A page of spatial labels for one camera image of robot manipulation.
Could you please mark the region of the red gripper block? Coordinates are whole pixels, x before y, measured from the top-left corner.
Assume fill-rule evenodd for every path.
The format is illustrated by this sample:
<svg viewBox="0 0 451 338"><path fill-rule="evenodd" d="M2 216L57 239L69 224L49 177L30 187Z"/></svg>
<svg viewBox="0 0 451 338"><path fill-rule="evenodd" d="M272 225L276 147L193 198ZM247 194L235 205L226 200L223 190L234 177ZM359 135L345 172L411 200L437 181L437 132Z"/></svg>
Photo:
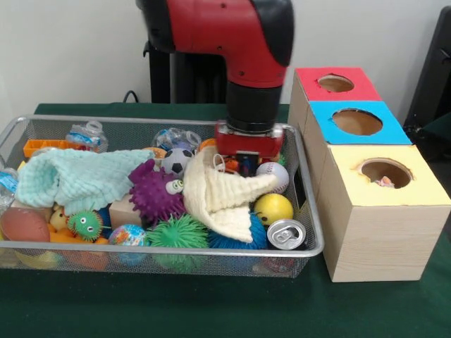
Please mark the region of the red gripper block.
<svg viewBox="0 0 451 338"><path fill-rule="evenodd" d="M215 126L216 148L226 158L226 172L239 173L239 162L232 157L237 154L256 154L260 158L275 157L284 139L283 125L276 123L273 128L263 134L245 134L233 130L225 122L217 122ZM257 158L245 158L245 176L255 176Z"/></svg>

